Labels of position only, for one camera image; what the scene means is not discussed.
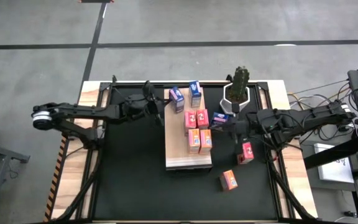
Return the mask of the orange Mini-Wheats cereal box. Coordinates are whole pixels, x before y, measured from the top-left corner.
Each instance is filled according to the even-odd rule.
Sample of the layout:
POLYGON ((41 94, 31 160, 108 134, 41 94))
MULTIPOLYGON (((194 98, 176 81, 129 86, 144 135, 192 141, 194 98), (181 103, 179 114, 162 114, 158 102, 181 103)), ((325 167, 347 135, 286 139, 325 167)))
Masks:
POLYGON ((188 150, 189 153, 198 153, 200 149, 200 130, 189 129, 188 130, 188 150))
POLYGON ((238 187, 237 180, 232 170, 227 170, 219 176, 223 190, 233 190, 238 187))
POLYGON ((210 129, 201 129, 200 130, 200 154, 209 153, 213 148, 211 130, 210 129))

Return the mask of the black-framed wooden shelf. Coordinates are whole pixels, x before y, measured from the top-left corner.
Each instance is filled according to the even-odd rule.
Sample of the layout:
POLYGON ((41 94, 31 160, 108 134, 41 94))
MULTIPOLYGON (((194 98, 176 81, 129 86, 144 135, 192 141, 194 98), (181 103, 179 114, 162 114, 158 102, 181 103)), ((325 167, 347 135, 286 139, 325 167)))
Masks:
POLYGON ((211 153, 189 152, 188 137, 185 135, 185 111, 205 109, 204 97, 199 108, 191 107, 189 88, 179 88, 184 95, 184 111, 176 113, 173 103, 165 107, 165 168, 166 170, 209 169, 213 166, 211 153))

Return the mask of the white board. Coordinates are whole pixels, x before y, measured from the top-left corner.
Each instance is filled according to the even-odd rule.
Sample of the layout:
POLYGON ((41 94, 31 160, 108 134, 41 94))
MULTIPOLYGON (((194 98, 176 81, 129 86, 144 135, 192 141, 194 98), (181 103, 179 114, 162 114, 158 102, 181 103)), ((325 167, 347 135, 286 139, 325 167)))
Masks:
POLYGON ((318 175, 320 180, 349 184, 354 183, 350 160, 348 157, 318 166, 318 175))

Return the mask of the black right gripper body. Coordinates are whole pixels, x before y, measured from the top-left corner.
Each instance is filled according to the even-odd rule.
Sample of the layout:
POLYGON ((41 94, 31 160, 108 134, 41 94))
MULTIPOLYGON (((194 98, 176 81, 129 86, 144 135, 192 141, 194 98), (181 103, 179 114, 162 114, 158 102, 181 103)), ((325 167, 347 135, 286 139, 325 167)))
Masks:
POLYGON ((246 119, 240 118, 239 104, 232 106, 233 115, 228 120, 229 137, 234 141, 234 154, 242 153, 242 146, 246 142, 254 142, 257 138, 251 133, 251 120, 246 115, 246 119))

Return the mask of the red Froot Loops cereal box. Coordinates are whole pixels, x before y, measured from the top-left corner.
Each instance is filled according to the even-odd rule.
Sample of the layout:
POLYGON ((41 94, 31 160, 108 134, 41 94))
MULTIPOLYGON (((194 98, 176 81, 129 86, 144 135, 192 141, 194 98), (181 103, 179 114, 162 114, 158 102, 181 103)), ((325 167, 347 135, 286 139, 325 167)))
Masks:
POLYGON ((199 129, 208 129, 209 127, 209 118, 208 110, 200 109, 196 111, 196 122, 199 129))
POLYGON ((196 112, 195 111, 185 111, 185 131, 189 129, 196 129, 196 112))
POLYGON ((236 152, 236 157, 239 165, 252 161, 254 159, 254 153, 251 142, 244 142, 241 148, 236 152))

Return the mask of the black beam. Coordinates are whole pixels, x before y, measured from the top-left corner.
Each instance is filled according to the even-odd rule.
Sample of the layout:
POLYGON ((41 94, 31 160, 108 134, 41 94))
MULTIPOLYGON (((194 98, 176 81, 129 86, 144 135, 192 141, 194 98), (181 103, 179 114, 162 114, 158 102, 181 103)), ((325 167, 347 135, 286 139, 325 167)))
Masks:
POLYGON ((358 154, 358 137, 304 159, 306 169, 322 166, 358 154))

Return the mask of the blue Frosted Flakes cereal box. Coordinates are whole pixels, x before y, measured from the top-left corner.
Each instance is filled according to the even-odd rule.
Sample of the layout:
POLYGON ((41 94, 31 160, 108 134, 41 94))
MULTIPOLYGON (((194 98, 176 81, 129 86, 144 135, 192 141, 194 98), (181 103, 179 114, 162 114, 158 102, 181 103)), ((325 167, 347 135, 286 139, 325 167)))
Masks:
POLYGON ((189 82, 189 94, 190 94, 191 107, 198 108, 200 106, 201 97, 202 97, 199 81, 195 80, 189 82))
POLYGON ((211 119, 211 126, 219 126, 221 124, 226 123, 229 120, 229 115, 222 113, 213 113, 213 117, 211 119))
POLYGON ((180 113, 184 110, 185 99, 177 86, 169 90, 169 99, 173 103, 173 109, 176 113, 180 113))

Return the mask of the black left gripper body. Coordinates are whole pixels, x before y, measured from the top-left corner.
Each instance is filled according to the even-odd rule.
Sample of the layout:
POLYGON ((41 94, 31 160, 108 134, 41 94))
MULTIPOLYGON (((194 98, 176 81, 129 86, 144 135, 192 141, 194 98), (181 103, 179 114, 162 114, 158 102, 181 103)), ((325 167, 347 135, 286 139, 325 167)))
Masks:
POLYGON ((147 101, 144 113, 148 116, 153 116, 156 124, 163 126, 163 119, 160 116, 163 110, 163 101, 155 96, 155 88, 149 80, 144 83, 142 92, 147 101))

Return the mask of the yellow-black hazard tape strip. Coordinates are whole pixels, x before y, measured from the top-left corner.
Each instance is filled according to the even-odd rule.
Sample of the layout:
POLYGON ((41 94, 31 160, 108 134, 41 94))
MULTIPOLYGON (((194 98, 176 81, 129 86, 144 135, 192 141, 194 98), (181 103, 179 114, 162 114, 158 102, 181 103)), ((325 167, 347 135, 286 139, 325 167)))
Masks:
POLYGON ((60 184, 60 179, 63 173, 63 166, 65 163, 65 156, 68 149, 68 138, 62 135, 60 142, 60 148, 58 151, 57 161, 55 164, 55 169, 52 177, 51 187, 48 194, 46 209, 44 213, 43 222, 48 222, 52 219, 53 208, 57 198, 58 186, 60 184))

